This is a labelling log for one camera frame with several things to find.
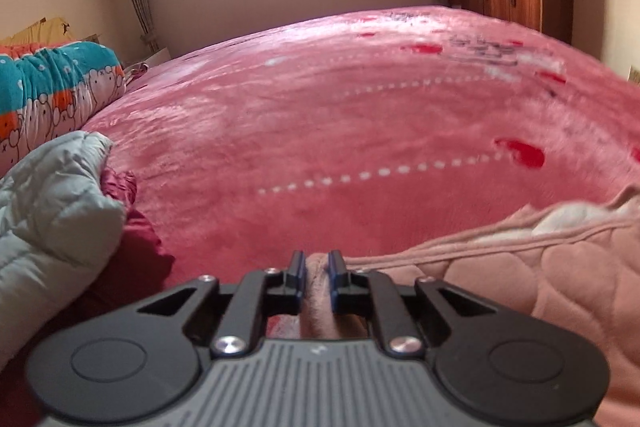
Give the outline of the pink heart-print bed blanket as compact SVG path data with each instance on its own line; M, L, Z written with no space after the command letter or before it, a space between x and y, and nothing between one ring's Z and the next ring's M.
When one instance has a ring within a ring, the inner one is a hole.
M87 127L136 176L171 284L293 251L395 254L639 179L636 87L538 31L434 6L196 50Z

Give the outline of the yellow pillow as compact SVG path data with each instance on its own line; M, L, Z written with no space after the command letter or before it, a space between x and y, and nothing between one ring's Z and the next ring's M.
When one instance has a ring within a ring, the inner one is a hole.
M75 41L70 24L62 17L45 18L31 24L17 34L1 40L2 46L21 46L39 43L46 46Z

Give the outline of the teal cartoon-print quilt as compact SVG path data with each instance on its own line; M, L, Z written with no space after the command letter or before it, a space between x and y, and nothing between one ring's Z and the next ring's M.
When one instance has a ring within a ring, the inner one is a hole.
M92 41L2 46L0 61L2 173L126 92L115 52Z

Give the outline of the light grey puffer jacket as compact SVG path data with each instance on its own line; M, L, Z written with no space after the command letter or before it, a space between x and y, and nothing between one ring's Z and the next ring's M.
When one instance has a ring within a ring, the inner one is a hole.
M74 131L38 146L1 180L1 362L98 277L126 209L101 174L112 142Z

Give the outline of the pink quilted garment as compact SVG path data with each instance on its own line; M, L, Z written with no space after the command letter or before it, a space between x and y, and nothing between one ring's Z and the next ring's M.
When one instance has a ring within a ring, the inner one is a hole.
M525 206L494 225L345 263L401 285L419 277L444 280L588 338L611 369L597 423L638 425L638 186L606 205Z

